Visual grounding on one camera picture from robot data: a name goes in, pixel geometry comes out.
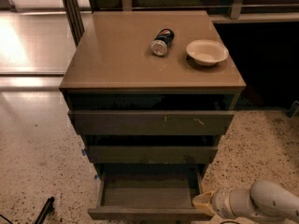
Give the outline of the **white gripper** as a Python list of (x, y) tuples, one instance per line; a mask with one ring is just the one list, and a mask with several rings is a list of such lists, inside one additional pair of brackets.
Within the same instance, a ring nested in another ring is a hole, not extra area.
[(216, 212), (224, 219), (249, 217), (253, 212), (248, 189), (221, 188), (215, 193), (207, 191), (195, 196), (192, 199), (192, 205), (201, 214), (213, 217)]

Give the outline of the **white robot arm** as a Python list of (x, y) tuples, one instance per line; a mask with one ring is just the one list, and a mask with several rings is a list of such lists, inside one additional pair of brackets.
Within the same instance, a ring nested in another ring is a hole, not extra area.
[(258, 223), (289, 219), (299, 224), (299, 197), (266, 180), (256, 181), (248, 189), (208, 191), (195, 196), (192, 204), (202, 214), (223, 219), (244, 217)]

